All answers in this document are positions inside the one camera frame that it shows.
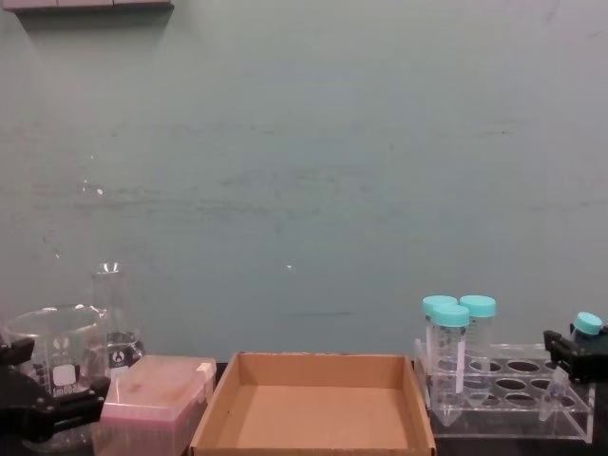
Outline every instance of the black clamp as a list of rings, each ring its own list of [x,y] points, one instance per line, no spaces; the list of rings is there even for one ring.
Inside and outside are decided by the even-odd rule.
[[[551,362],[564,369],[571,382],[608,382],[608,327],[597,336],[574,342],[554,331],[545,331],[543,336]]]
[[[54,398],[14,367],[30,360],[33,346],[31,339],[0,345],[0,435],[42,443],[56,432],[99,421],[110,380],[102,377],[85,391]]]

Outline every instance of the glass beaker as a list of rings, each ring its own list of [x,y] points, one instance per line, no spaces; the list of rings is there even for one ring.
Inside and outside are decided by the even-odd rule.
[[[107,315],[107,359],[114,379],[144,355],[140,330],[129,310],[124,268],[118,261],[101,263],[93,274],[93,304]]]
[[[105,312],[84,304],[46,307],[5,325],[11,342],[34,339],[31,360],[18,368],[56,398],[88,390],[93,381],[105,376],[106,331]],[[31,449],[46,452],[89,443],[89,426],[58,432],[43,444],[24,442]]]

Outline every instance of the teal screw cap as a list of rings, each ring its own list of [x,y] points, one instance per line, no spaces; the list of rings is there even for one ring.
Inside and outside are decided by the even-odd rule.
[[[601,327],[604,326],[598,316],[588,312],[579,312],[574,321],[574,327],[581,333],[598,335]]]
[[[448,328],[464,328],[468,326],[469,311],[463,306],[439,304],[433,308],[431,321],[435,325]]]
[[[496,300],[488,296],[463,296],[460,305],[466,307],[473,317],[489,318],[496,315]]]
[[[435,296],[427,296],[422,300],[422,308],[425,315],[432,316],[433,307],[439,304],[458,304],[458,299],[452,296],[442,296],[439,294]]]

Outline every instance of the black countertop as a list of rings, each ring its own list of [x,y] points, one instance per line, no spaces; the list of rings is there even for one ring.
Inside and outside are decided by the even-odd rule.
[[[219,379],[226,363],[218,363]],[[437,439],[438,456],[606,456],[608,455],[608,388],[598,388],[596,400],[596,439],[592,445],[580,441],[524,439]],[[26,449],[19,439],[0,439],[0,456],[32,456],[41,453]],[[90,448],[58,456],[93,456]]]

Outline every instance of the white label on beaker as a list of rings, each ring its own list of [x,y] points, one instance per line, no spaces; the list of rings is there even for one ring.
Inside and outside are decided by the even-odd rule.
[[[458,359],[456,361],[456,393],[463,392],[465,387],[465,340],[458,342]]]
[[[62,397],[74,392],[76,369],[71,364],[56,366],[52,371],[53,397]]]

